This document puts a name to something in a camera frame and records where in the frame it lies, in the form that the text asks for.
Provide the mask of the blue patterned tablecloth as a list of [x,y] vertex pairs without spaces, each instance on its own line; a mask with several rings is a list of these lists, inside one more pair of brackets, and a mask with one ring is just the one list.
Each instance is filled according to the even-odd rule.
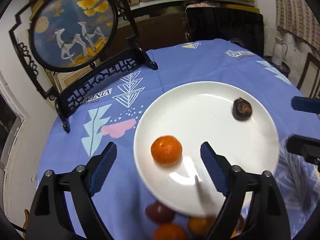
[[91,91],[92,101],[70,117],[69,133],[55,120],[38,171],[39,177],[47,170],[70,172],[114,142],[116,161],[93,201],[115,239],[150,239],[156,229],[145,215],[154,198],[137,173],[133,137],[143,112],[166,91],[195,81],[228,83],[263,104],[281,142],[291,134],[319,137],[319,118],[291,108],[299,90],[263,58],[232,42],[179,44],[150,50],[148,56],[158,64],[157,70],[140,67],[104,80]]

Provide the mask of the beige patterned curtain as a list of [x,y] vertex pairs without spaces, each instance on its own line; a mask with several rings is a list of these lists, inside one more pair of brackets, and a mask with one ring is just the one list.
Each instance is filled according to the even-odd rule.
[[277,26],[319,50],[319,23],[305,0],[276,0]]

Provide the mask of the small round side table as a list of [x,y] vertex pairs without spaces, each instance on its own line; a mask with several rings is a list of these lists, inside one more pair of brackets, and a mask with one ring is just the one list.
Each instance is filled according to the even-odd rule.
[[270,63],[274,68],[276,68],[278,71],[280,71],[280,73],[283,74],[285,77],[289,77],[291,69],[289,68],[289,66],[285,62],[282,62],[281,65],[276,65],[272,62],[272,56],[268,56],[268,55],[265,55],[264,59],[268,63]]

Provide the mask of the wooden chair right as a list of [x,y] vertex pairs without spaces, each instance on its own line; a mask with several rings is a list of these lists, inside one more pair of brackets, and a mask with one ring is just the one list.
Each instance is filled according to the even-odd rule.
[[308,53],[297,88],[307,98],[319,99],[319,59]]

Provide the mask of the yellow-orange tomato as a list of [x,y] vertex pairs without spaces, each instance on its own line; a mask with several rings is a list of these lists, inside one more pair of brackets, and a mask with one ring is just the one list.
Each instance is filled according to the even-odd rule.
[[215,217],[190,217],[187,227],[195,236],[205,236],[215,223]]

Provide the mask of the purple water chestnut on table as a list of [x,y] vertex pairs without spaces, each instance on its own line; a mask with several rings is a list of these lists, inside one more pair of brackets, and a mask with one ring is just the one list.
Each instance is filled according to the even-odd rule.
[[238,232],[242,232],[243,228],[244,228],[244,218],[242,216],[239,217],[237,225],[236,225],[236,231]]

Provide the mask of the round deer embroidery screen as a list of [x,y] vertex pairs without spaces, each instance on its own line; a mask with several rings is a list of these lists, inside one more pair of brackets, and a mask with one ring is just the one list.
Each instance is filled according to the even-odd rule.
[[[80,107],[89,91],[107,77],[140,66],[156,70],[157,63],[139,47],[139,30],[128,0],[32,0],[26,8],[39,5],[30,20],[28,43],[18,42],[14,29],[9,31],[12,45],[36,90],[55,103],[63,129],[70,131],[69,117]],[[128,48],[98,63],[114,41],[119,19],[128,21],[133,35]],[[90,71],[72,85],[59,91],[43,89],[38,68],[54,73]]]

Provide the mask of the black chair back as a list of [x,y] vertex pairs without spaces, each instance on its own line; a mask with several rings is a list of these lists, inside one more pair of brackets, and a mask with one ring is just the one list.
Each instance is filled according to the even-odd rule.
[[262,14],[222,7],[190,7],[185,13],[192,41],[220,38],[264,55]]

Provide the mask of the dark red tomato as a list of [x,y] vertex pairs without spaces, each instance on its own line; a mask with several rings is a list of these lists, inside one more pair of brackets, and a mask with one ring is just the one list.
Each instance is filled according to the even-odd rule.
[[145,209],[145,214],[149,219],[157,224],[170,223],[175,218],[176,212],[161,202],[156,201]]

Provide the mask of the large orange mandarin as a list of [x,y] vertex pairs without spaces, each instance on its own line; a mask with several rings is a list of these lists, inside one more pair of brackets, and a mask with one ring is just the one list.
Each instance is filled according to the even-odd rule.
[[153,234],[153,240],[186,240],[187,238],[186,231],[172,223],[160,225]]

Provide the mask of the white round plate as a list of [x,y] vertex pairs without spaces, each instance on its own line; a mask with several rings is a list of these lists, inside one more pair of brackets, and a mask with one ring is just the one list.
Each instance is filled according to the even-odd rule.
[[[232,115],[233,102],[247,100],[252,115],[246,121]],[[151,145],[171,135],[182,145],[174,166],[158,165]],[[192,82],[157,98],[143,113],[133,140],[138,174],[152,195],[167,207],[191,217],[215,216],[225,196],[210,172],[227,180],[217,155],[247,173],[274,172],[279,158],[276,126],[266,108],[248,92],[221,82]]]

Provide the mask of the white thermos jug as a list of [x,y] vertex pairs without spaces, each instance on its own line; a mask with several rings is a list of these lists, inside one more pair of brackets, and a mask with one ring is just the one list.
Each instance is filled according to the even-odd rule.
[[282,38],[276,37],[273,46],[271,62],[277,66],[281,66],[284,56],[287,55],[288,46]]

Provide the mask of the dark brown water chestnut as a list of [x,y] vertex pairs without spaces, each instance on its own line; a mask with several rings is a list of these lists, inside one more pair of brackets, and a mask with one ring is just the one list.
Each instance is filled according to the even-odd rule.
[[233,102],[232,115],[239,121],[248,120],[252,115],[251,104],[243,98],[237,98]]

